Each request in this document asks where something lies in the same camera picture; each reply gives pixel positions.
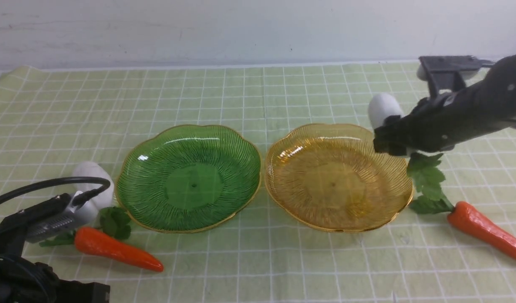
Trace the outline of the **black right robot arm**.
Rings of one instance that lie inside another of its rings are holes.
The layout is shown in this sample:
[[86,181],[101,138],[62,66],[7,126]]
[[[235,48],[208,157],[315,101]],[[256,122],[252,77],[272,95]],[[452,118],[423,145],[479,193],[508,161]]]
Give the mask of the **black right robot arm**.
[[387,93],[373,96],[368,118],[377,153],[441,153],[474,138],[516,129],[516,54],[498,61],[474,56],[422,56],[418,79],[429,96],[404,114]]

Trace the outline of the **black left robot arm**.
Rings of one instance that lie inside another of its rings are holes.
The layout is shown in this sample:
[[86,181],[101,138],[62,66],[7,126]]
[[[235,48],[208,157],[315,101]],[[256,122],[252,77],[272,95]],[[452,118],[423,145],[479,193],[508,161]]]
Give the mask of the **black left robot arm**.
[[72,196],[60,194],[13,215],[0,223],[0,303],[107,303],[111,288],[98,282],[58,278],[46,263],[22,257],[29,232],[63,213]]

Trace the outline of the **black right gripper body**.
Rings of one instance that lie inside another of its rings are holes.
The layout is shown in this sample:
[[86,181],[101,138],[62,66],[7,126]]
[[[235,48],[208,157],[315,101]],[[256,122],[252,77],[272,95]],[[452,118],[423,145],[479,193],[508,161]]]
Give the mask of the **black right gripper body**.
[[404,144],[436,153],[468,140],[516,126],[516,86],[470,86],[449,105],[404,123]]

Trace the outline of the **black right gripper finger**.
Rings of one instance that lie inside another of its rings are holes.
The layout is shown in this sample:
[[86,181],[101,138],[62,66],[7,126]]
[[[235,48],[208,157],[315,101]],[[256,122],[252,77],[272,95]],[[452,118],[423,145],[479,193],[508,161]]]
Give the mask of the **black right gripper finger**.
[[383,138],[375,137],[373,147],[374,151],[379,154],[388,154],[391,157],[410,157],[410,149],[405,145]]
[[414,138],[414,115],[389,115],[374,128],[375,139],[412,139]]

